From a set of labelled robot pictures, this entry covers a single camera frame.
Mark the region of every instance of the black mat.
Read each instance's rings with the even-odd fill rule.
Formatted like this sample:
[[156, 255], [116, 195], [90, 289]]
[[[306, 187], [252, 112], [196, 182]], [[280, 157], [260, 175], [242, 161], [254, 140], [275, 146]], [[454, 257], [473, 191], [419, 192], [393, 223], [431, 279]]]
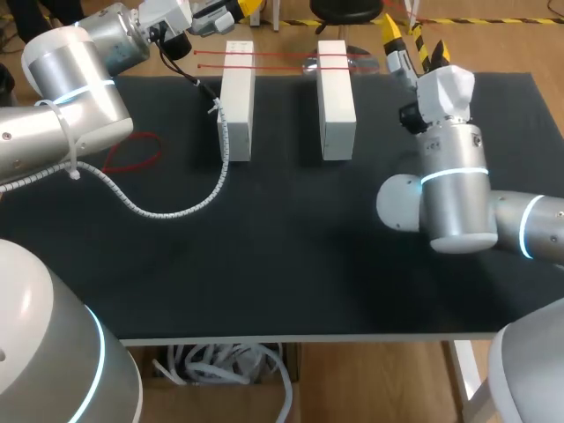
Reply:
[[[220, 166], [209, 103], [181, 78], [117, 85], [136, 130], [165, 146], [156, 166], [115, 181], [156, 212], [204, 198]], [[440, 256], [423, 235], [385, 228], [378, 188], [418, 169], [397, 122], [410, 98], [386, 76], [352, 86], [352, 161], [321, 161], [313, 79], [258, 78], [252, 162], [232, 166], [204, 211], [143, 219], [90, 175], [61, 173], [2, 201], [0, 237], [38, 255], [119, 338], [487, 332], [564, 297], [551, 265]], [[530, 76], [478, 74], [472, 114], [495, 189], [564, 197], [564, 144]], [[151, 148], [125, 145], [121, 161]]]

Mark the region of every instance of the red wire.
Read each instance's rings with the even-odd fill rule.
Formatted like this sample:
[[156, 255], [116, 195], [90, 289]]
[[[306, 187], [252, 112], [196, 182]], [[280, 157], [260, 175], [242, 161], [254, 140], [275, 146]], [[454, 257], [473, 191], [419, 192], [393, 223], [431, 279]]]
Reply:
[[[215, 68], [215, 69], [259, 69], [263, 71], [303, 71], [301, 66], [235, 66], [224, 64], [203, 64], [198, 63], [198, 68]], [[371, 67], [334, 67], [334, 68], [316, 68], [320, 71], [373, 71]]]
[[104, 174], [117, 174], [117, 173], [123, 173], [123, 172], [131, 172], [131, 171], [134, 171], [134, 170], [139, 170], [139, 169], [142, 169], [142, 168], [145, 168], [145, 167], [149, 167], [150, 165], [154, 164], [159, 159], [159, 157], [161, 155], [162, 139], [157, 134], [153, 134], [152, 132], [135, 132], [135, 133], [133, 133], [133, 134], [131, 134], [127, 137], [127, 139], [140, 139], [140, 138], [153, 138], [153, 139], [155, 139], [157, 141], [157, 143], [159, 144], [159, 150], [155, 154], [153, 154], [153, 156], [151, 156], [149, 159], [142, 161], [140, 163], [136, 163], [134, 165], [128, 165], [128, 166], [111, 167], [109, 165], [110, 162], [114, 158], [117, 150], [120, 148], [120, 145], [124, 144], [124, 142], [121, 142], [120, 144], [116, 144], [108, 152], [108, 156], [106, 157], [106, 160], [104, 161], [104, 166], [101, 169], [102, 173], [104, 173]]
[[194, 55], [238, 55], [238, 56], [288, 56], [288, 57], [318, 57], [318, 56], [345, 56], [345, 57], [368, 57], [370, 55], [347, 55], [340, 53], [321, 53], [319, 55], [312, 53], [250, 53], [250, 52], [237, 52], [237, 51], [208, 51], [208, 50], [194, 50]]

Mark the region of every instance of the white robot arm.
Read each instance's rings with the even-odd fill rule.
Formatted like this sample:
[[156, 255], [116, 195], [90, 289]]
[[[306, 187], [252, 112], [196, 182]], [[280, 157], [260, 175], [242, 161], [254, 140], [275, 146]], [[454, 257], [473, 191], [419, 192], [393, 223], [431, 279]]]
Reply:
[[564, 199], [491, 191], [478, 127], [469, 124], [474, 87], [471, 72], [449, 64], [439, 43], [431, 70], [420, 78], [399, 30], [387, 18], [384, 44], [390, 71], [417, 94], [399, 111], [415, 136], [422, 176], [389, 178], [377, 198], [382, 222], [400, 231], [424, 229], [438, 252], [471, 253], [491, 247], [564, 264]]
[[149, 57], [158, 42], [171, 60], [190, 52], [185, 30], [225, 33], [258, 7], [258, 0], [145, 0], [138, 10], [114, 4], [31, 40], [22, 67], [47, 106], [0, 108], [0, 183], [104, 150], [133, 129], [111, 77]]

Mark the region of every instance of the white block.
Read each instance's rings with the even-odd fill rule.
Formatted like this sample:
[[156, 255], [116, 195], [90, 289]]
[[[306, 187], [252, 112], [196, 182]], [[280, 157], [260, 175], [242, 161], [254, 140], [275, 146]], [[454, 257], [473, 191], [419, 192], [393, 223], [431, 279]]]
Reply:
[[[345, 55], [346, 45], [344, 41], [319, 41], [317, 52]], [[347, 58], [318, 56], [317, 64], [317, 97], [323, 159], [350, 160], [353, 157], [356, 113]]]
[[[253, 41], [228, 41], [226, 52], [253, 53]], [[254, 66], [252, 55], [226, 55], [225, 66]], [[221, 104], [229, 129], [229, 161], [250, 161], [253, 131], [253, 107], [255, 103], [255, 70], [223, 70]], [[221, 121], [218, 116], [218, 131]], [[223, 140], [219, 137], [223, 154]]]

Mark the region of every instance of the glowing blue light ring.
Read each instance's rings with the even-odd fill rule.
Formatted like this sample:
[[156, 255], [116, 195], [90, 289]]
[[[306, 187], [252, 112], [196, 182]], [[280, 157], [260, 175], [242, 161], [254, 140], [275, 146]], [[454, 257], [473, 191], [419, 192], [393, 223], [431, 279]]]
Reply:
[[536, 196], [527, 204], [527, 207], [525, 207], [525, 211], [523, 212], [523, 216], [521, 217], [521, 224], [519, 225], [519, 246], [521, 247], [521, 252], [527, 258], [532, 258], [532, 256], [525, 247], [525, 227], [527, 226], [527, 219], [532, 212], [532, 208], [542, 197], [544, 196]]
[[440, 172], [424, 176], [421, 179], [421, 185], [427, 181], [431, 181], [432, 179], [446, 176], [447, 174], [489, 174], [489, 171], [485, 167], [458, 167], [455, 169], [442, 170]]
[[92, 312], [92, 310], [89, 309], [88, 307], [86, 307], [86, 309], [90, 312], [94, 321], [96, 322], [96, 327], [98, 328], [98, 334], [100, 335], [100, 359], [98, 360], [98, 368], [96, 369], [96, 375], [94, 375], [92, 386], [88, 390], [88, 393], [86, 394], [86, 397], [82, 402], [82, 404], [80, 405], [80, 407], [78, 408], [77, 412], [75, 412], [74, 416], [72, 416], [72, 418], [69, 420], [69, 423], [76, 423], [78, 419], [80, 419], [84, 414], [86, 407], [90, 404], [90, 401], [92, 401], [94, 392], [96, 392], [96, 389], [98, 388], [98, 384], [100, 383], [100, 378], [102, 377], [102, 369], [104, 368], [104, 360], [106, 359], [106, 340], [104, 339], [104, 332], [102, 330], [102, 326], [100, 324], [100, 321], [98, 320], [98, 317], [96, 317], [96, 315]]
[[74, 97], [76, 97], [79, 94], [86, 93], [87, 91], [90, 91], [97, 86], [104, 86], [104, 85], [115, 85], [115, 82], [112, 79], [106, 79], [104, 81], [100, 81], [97, 84], [81, 86], [80, 88], [77, 88], [76, 90], [72, 90], [70, 93], [66, 93], [66, 94], [62, 95], [58, 99], [54, 100], [53, 103], [55, 103], [55, 104], [64, 103], [64, 102], [66, 102], [70, 99], [73, 99]]

